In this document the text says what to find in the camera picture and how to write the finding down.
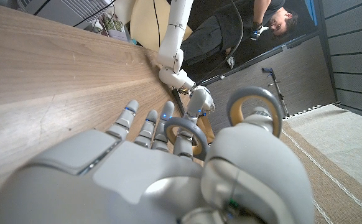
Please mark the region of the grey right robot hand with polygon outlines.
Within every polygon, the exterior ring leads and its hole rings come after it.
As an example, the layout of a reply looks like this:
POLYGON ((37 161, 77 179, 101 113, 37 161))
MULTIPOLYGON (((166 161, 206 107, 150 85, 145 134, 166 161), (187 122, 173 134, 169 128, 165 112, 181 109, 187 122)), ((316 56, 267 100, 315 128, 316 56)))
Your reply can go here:
POLYGON ((0 189, 0 223, 313 223, 305 167, 257 107, 222 129, 203 166, 123 141, 82 172, 53 147, 0 189))

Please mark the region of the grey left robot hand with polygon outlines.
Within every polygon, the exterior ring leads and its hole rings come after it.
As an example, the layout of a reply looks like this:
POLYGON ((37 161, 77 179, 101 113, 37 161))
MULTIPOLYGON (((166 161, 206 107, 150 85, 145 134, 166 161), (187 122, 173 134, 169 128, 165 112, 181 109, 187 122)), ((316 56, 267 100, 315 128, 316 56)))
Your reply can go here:
POLYGON ((190 95, 190 101, 184 118, 197 124, 200 116, 206 116, 215 110, 215 104, 209 89, 205 86, 197 86, 190 95))

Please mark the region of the person hand in white glove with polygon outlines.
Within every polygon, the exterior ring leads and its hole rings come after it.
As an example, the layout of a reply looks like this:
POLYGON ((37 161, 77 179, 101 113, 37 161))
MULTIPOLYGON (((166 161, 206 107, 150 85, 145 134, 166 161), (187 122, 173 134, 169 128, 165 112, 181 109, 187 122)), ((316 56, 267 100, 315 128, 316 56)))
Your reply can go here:
POLYGON ((267 26, 264 25, 260 25, 258 27, 255 27, 252 29, 251 33, 250 33, 250 39, 251 40, 255 40, 257 41, 258 38, 260 38, 260 35, 264 32, 267 31, 269 28, 267 26))

